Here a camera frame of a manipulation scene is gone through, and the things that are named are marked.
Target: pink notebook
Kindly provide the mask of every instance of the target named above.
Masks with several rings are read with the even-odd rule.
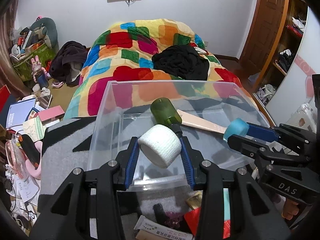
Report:
[[[48,120],[54,121],[55,119],[62,117],[64,115],[64,111],[61,106],[54,106],[49,109],[40,111],[38,115],[41,122],[45,122]]]

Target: beige tube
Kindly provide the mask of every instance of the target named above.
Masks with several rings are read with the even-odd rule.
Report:
[[[224,132],[227,129],[226,127],[222,127],[220,125],[217,125],[213,122],[207,121],[207,120],[205,120],[201,117],[195,116],[193,114],[188,114],[188,113],[183,112],[181,110],[177,110],[177,112],[182,119],[182,125],[198,128],[201,130],[222,133],[222,134],[224,134]]]

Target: orange and black object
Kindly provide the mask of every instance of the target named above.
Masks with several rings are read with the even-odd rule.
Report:
[[[35,168],[38,168],[40,163],[40,152],[37,150],[35,143],[29,135],[23,134],[19,136],[20,145]]]

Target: pink heart decoration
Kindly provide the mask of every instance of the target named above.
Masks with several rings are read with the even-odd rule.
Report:
[[[313,90],[312,77],[307,76],[306,77],[306,97],[312,98],[313,96],[314,96],[314,90]]]

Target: colorful blanket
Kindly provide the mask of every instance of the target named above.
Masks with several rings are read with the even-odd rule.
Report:
[[[97,115],[108,81],[181,79],[154,70],[151,58],[169,46],[183,44],[205,49],[203,40],[182,22],[157,19],[113,25],[92,45],[65,119]],[[238,77],[222,67],[213,54],[201,56],[210,63],[208,81],[234,82],[242,88]]]

